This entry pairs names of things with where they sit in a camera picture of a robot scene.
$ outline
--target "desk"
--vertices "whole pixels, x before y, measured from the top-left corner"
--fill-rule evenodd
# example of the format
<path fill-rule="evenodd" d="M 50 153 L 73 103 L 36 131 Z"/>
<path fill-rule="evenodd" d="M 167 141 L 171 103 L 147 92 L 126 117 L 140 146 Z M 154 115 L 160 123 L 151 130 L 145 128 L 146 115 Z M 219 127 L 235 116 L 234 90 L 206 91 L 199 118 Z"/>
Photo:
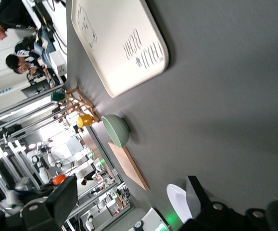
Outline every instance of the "desk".
<path fill-rule="evenodd" d="M 35 14 L 35 12 L 32 9 L 32 7 L 35 6 L 35 3 L 31 2 L 30 0 L 22 0 L 22 2 L 24 4 L 24 6 L 26 7 L 27 11 L 29 12 L 29 14 L 30 14 L 33 22 L 37 26 L 37 28 L 40 28 L 41 22 L 39 21 L 37 15 Z M 54 23 L 54 27 L 57 31 L 57 34 L 59 35 L 59 37 L 61 38 L 63 43 L 67 45 L 66 9 L 61 3 L 55 3 L 54 4 L 55 11 L 53 11 L 49 4 L 51 4 L 51 6 L 52 6 L 52 1 L 43 1 L 44 7 L 46 8 L 46 10 L 48 11 L 49 15 L 52 18 L 52 21 Z M 57 41 L 55 41 L 53 43 L 53 45 L 57 51 L 61 52 L 63 58 L 67 62 L 67 55 L 61 51 L 59 43 Z M 60 45 L 62 47 L 62 50 L 67 52 L 67 47 L 65 47 L 61 42 L 60 42 Z"/>

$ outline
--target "green bowl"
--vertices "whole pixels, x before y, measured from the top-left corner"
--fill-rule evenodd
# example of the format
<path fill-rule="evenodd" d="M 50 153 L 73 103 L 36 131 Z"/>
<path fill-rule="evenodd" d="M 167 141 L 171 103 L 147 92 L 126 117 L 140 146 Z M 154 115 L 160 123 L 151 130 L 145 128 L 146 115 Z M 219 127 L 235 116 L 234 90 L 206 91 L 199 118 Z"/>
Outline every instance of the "green bowl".
<path fill-rule="evenodd" d="M 119 148 L 125 146 L 129 139 L 129 129 L 125 121 L 116 115 L 102 116 L 101 120 L 114 144 Z"/>

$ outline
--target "orange object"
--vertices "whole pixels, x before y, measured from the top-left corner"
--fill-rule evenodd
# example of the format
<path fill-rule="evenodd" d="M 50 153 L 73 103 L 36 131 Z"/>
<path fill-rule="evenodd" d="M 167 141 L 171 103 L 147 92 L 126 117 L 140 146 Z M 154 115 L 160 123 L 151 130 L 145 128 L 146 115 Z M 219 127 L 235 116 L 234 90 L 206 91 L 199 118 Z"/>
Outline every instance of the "orange object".
<path fill-rule="evenodd" d="M 54 185 L 59 185 L 59 184 L 62 183 L 62 181 L 63 181 L 65 178 L 66 178 L 66 175 L 60 174 L 60 175 L 58 175 L 58 176 L 56 176 L 56 177 L 54 177 L 54 178 L 52 179 L 52 183 L 53 183 Z"/>
<path fill-rule="evenodd" d="M 78 117 L 78 120 L 77 120 L 77 125 L 80 128 L 82 128 L 84 126 L 91 126 L 92 123 L 93 123 L 93 117 L 89 114 L 82 115 L 82 116 Z"/>

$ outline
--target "computer monitor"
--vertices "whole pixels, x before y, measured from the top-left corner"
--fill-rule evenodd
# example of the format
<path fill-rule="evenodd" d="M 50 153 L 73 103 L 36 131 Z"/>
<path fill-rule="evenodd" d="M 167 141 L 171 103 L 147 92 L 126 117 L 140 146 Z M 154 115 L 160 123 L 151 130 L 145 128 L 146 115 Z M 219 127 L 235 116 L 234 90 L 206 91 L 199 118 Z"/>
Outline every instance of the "computer monitor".
<path fill-rule="evenodd" d="M 50 86 L 49 86 L 47 80 L 43 80 L 39 83 L 31 85 L 30 87 L 22 89 L 21 92 L 24 93 L 27 97 L 32 97 L 32 96 L 39 94 L 43 91 L 46 91 L 48 89 L 50 89 Z"/>

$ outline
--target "wooden cutting board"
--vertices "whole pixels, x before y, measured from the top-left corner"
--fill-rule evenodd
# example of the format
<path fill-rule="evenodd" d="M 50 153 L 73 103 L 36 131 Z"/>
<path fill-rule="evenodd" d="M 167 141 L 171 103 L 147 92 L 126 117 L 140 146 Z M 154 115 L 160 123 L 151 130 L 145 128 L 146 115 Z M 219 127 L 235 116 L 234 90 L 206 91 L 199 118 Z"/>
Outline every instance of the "wooden cutting board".
<path fill-rule="evenodd" d="M 134 182 L 140 185 L 143 189 L 148 190 L 149 187 L 144 181 L 139 169 L 137 168 L 133 158 L 126 147 L 119 148 L 113 142 L 108 143 L 112 149 L 115 157 L 118 159 L 125 174 L 131 178 Z"/>

